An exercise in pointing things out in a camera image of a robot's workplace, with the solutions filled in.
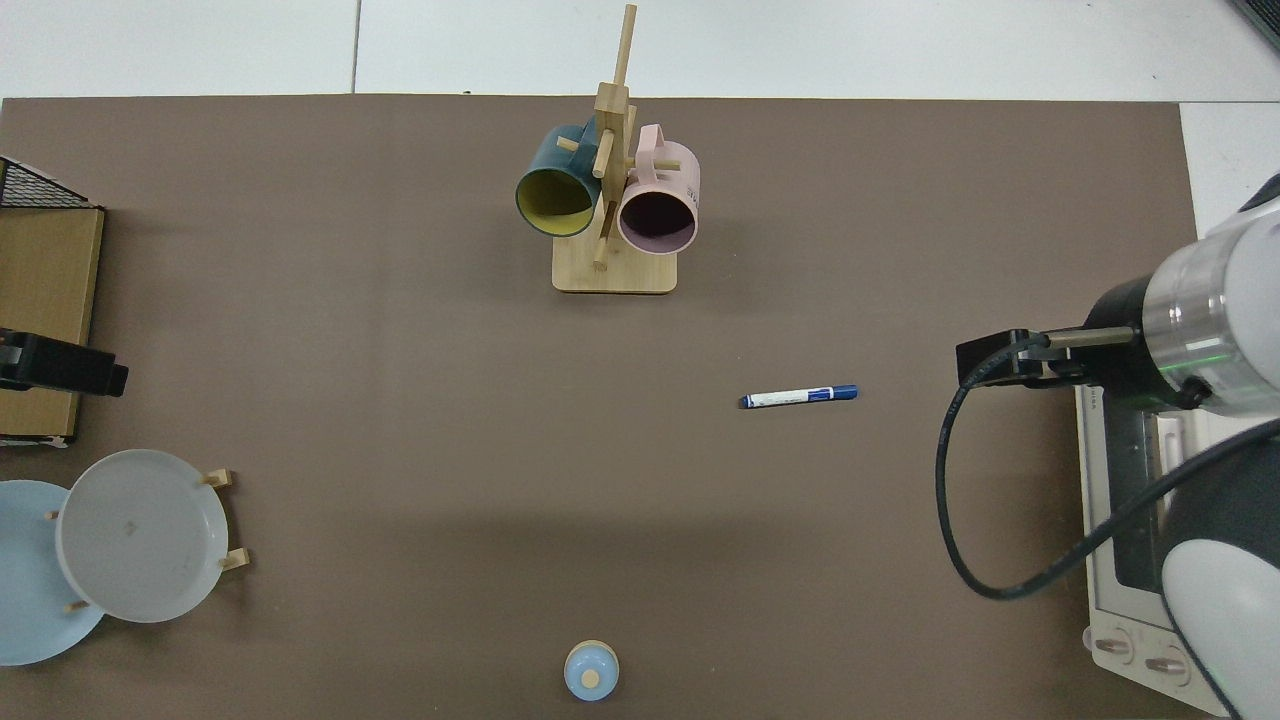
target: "dark teal mug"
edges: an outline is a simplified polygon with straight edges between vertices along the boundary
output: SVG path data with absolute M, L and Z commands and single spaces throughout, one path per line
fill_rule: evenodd
M 577 149 L 561 147 L 561 137 L 576 142 Z M 585 231 L 600 197 L 600 181 L 591 176 L 598 147 L 595 118 L 585 126 L 559 126 L 547 133 L 516 184 L 520 215 L 536 231 L 556 237 Z

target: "black clamp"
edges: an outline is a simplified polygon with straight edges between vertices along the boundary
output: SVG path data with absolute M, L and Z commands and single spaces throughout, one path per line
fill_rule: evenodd
M 128 378 L 129 369 L 116 365 L 110 352 L 0 328 L 0 388 L 44 387 L 120 397 Z

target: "white floor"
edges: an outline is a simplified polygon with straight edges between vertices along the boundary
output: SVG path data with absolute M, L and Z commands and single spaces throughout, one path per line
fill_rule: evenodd
M 1181 102 L 1202 231 L 1280 169 L 1280 51 L 1228 0 L 637 4 L 636 96 Z M 0 97 L 594 94 L 622 8 L 0 0 Z

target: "wire basket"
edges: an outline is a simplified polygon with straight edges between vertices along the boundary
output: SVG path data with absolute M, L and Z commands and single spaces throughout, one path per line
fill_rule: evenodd
M 97 208 L 87 197 L 0 155 L 0 208 Z

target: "brown tabletop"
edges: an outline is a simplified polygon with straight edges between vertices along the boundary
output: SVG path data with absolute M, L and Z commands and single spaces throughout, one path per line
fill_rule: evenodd
M 703 170 L 668 296 L 562 295 L 513 187 L 585 97 L 8 100 L 0 152 L 109 209 L 69 450 L 238 471 L 253 564 L 191 614 L 0 669 L 0 717 L 1114 717 L 1083 570 L 997 603 L 932 461 L 952 347 L 1082 322 L 1194 240 L 1178 108 L 639 100 Z M 855 401 L 739 410 L 858 383 Z M 1080 534 L 1069 392 L 960 416 L 991 582 Z M 618 652 L 599 705 L 561 671 Z

